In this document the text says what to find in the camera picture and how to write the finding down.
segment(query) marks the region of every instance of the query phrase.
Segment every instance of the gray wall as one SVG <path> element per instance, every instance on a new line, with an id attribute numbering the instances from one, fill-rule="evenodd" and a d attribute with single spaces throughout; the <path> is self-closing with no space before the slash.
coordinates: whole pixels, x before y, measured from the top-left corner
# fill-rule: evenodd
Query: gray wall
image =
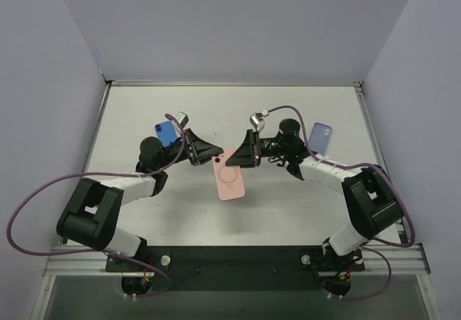
<path id="1" fill-rule="evenodd" d="M 5 227 L 36 187 L 82 170 L 104 81 L 61 0 L 0 0 L 0 319 L 28 319 L 45 259 L 14 251 Z M 33 200 L 14 237 L 46 251 L 72 185 Z"/>
<path id="2" fill-rule="evenodd" d="M 408 0 L 64 0 L 106 79 L 363 80 Z"/>
<path id="3" fill-rule="evenodd" d="M 461 319 L 461 0 L 410 0 L 365 81 L 444 319 Z"/>

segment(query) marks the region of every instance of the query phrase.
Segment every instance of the purple cable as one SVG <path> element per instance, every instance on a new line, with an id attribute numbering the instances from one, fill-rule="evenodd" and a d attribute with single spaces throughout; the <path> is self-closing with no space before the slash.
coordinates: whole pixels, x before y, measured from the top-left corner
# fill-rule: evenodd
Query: purple cable
<path id="1" fill-rule="evenodd" d="M 184 136 L 184 131 L 183 131 L 181 125 L 179 124 L 179 122 L 177 121 L 177 119 L 175 117 L 169 115 L 169 114 L 165 114 L 165 117 L 167 119 L 172 120 L 173 122 L 175 122 L 176 125 L 181 129 L 181 140 L 182 140 L 181 141 L 181 148 L 179 149 L 178 154 L 174 157 L 174 159 L 171 161 L 170 164 L 166 165 L 165 167 L 162 167 L 161 169 L 159 169 L 157 171 L 150 172 L 148 174 L 123 174 L 123 173 L 113 173 L 113 172 L 78 172 L 78 173 L 75 173 L 75 174 L 67 174 L 66 176 L 62 176 L 62 177 L 58 177 L 56 179 L 53 179 L 53 180 L 49 181 L 48 183 L 45 183 L 41 187 L 38 187 L 36 190 L 34 190 L 29 196 L 27 196 L 19 204 L 19 206 L 16 208 L 16 210 L 14 210 L 11 218 L 8 221 L 8 225 L 6 226 L 6 239 L 8 240 L 9 244 L 13 248 L 15 248 L 18 252 L 21 252 L 21 253 L 27 254 L 27 255 L 33 255 L 33 256 L 36 256 L 36 257 L 51 257 L 51 256 L 55 256 L 55 255 L 76 254 L 76 253 L 82 253 L 82 252 L 93 252 L 94 251 L 93 249 L 75 249 L 75 250 L 67 250 L 67 251 L 64 251 L 64 252 L 34 252 L 34 251 L 31 251 L 31 250 L 22 248 L 21 246 L 19 246 L 13 240 L 13 237 L 12 237 L 12 226 L 13 226 L 14 220 L 18 216 L 19 212 L 23 209 L 23 207 L 26 206 L 26 204 L 34 196 L 36 196 L 39 192 L 42 192 L 44 189 L 48 188 L 49 186 L 54 185 L 55 183 L 58 183 L 58 182 L 63 181 L 65 179 L 74 178 L 74 177 L 83 177 L 83 176 L 150 177 L 150 176 L 153 176 L 155 174 L 158 174 L 158 173 L 163 172 L 166 169 L 168 169 L 171 165 L 176 163 L 176 161 L 181 156 L 182 151 L 184 150 L 184 144 L 185 144 L 186 138 Z M 122 255 L 118 255 L 118 256 L 121 257 L 122 259 L 134 260 L 134 259 L 132 259 L 130 257 L 124 257 Z M 137 264 L 140 264 L 140 265 L 144 264 L 143 262 L 139 262 L 138 260 L 135 260 L 135 262 Z"/>
<path id="2" fill-rule="evenodd" d="M 291 105 L 282 105 L 282 106 L 274 107 L 273 109 L 268 110 L 268 112 L 270 113 L 270 112 L 274 112 L 274 111 L 277 111 L 277 110 L 280 110 L 280 109 L 291 109 L 291 110 L 296 112 L 296 115 L 298 116 L 298 118 L 300 120 L 300 123 L 301 123 L 301 129 L 303 130 L 305 147 L 307 148 L 309 154 L 316 161 L 320 161 L 320 159 L 312 152 L 312 150 L 309 147 L 308 134 L 305 132 L 304 120 L 303 120 L 303 117 L 301 116 L 301 113 L 299 112 L 299 110 L 296 107 L 293 107 Z M 384 180 L 384 182 L 390 188 L 390 190 L 392 190 L 392 192 L 394 193 L 395 199 L 397 200 L 397 203 L 400 205 L 400 208 L 402 209 L 403 216 L 406 218 L 406 220 L 408 222 L 408 227 L 410 228 L 410 240 L 409 240 L 408 243 L 404 243 L 404 244 L 395 243 L 395 242 L 389 242 L 389 241 L 386 241 L 384 239 L 377 239 L 377 238 L 374 238 L 374 240 L 378 241 L 378 242 L 381 242 L 381 243 L 384 243 L 384 244 L 387 244 L 388 246 L 396 246 L 396 247 L 399 247 L 399 248 L 409 248 L 409 247 L 411 247 L 411 246 L 413 246 L 415 244 L 415 239 L 416 239 L 415 228 L 414 228 L 413 221 L 411 220 L 411 217 L 410 217 L 410 215 L 408 213 L 408 210 L 407 210 L 407 208 L 405 206 L 405 203 L 403 202 L 403 199 L 400 196 L 397 189 L 394 187 L 392 182 L 389 180 L 389 177 L 387 177 L 386 174 L 384 172 L 382 172 L 379 167 L 377 167 L 376 165 L 371 164 L 371 163 L 360 163 L 360 164 L 355 164 L 355 165 L 351 165 L 351 166 L 344 166 L 344 165 L 339 165 L 339 164 L 332 163 L 332 162 L 330 162 L 328 160 L 322 160 L 321 162 L 324 163 L 324 164 L 330 165 L 330 166 L 338 167 L 339 169 L 343 169 L 343 170 L 356 169 L 356 168 L 359 168 L 359 167 L 369 167 L 369 168 L 375 170 L 381 176 L 381 178 Z"/>
<path id="3" fill-rule="evenodd" d="M 363 300 L 367 300 L 369 298 L 373 298 L 373 297 L 376 297 L 376 296 L 379 296 L 381 295 L 382 293 L 384 293 L 388 288 L 389 288 L 389 285 L 390 285 L 390 281 L 392 280 L 392 269 L 390 268 L 390 263 L 389 263 L 389 260 L 384 256 L 382 255 L 381 253 L 379 253 L 378 250 L 374 250 L 374 249 L 371 249 L 371 248 L 365 248 L 364 246 L 362 247 L 363 250 L 367 250 L 369 252 L 373 252 L 375 254 L 378 254 L 380 257 L 382 257 L 382 259 L 385 261 L 386 265 L 388 266 L 388 271 L 389 271 L 389 274 L 388 274 L 388 279 L 386 280 L 386 283 L 384 284 L 384 286 L 378 290 L 378 291 L 375 291 L 374 293 L 369 293 L 368 295 L 363 295 L 363 296 L 351 296 L 351 297 L 347 297 L 347 296 L 344 296 L 344 297 L 339 297 L 338 295 L 334 295 L 333 293 L 331 293 L 331 295 L 334 297 L 334 298 L 338 298 L 340 299 L 341 301 L 363 301 Z M 324 280 L 322 282 L 322 289 L 324 289 L 326 292 L 330 293 L 328 290 L 325 289 L 325 282 L 326 280 Z"/>

